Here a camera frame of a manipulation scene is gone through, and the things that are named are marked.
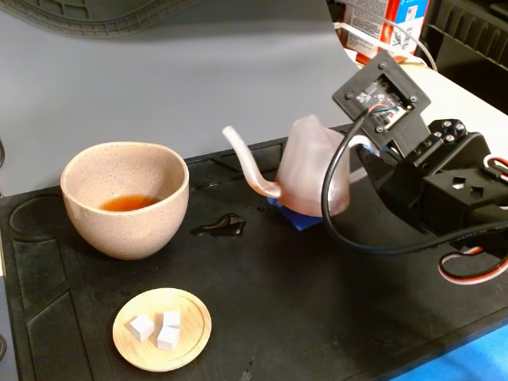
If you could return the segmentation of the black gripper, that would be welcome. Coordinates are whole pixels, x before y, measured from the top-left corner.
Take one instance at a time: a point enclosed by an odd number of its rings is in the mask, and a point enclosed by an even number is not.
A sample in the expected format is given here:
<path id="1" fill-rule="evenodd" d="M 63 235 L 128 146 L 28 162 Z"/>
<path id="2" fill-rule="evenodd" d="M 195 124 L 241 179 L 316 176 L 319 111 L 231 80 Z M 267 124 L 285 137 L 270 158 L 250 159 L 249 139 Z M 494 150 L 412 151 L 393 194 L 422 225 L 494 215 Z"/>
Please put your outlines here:
<path id="1" fill-rule="evenodd" d="M 425 178 L 437 171 L 425 163 L 443 145 L 456 143 L 467 132 L 458 119 L 435 120 L 428 128 L 430 134 L 404 159 L 407 164 L 398 164 L 390 153 L 381 152 L 377 156 L 364 146 L 355 148 L 385 206 L 415 229 L 433 229 L 436 191 Z"/>

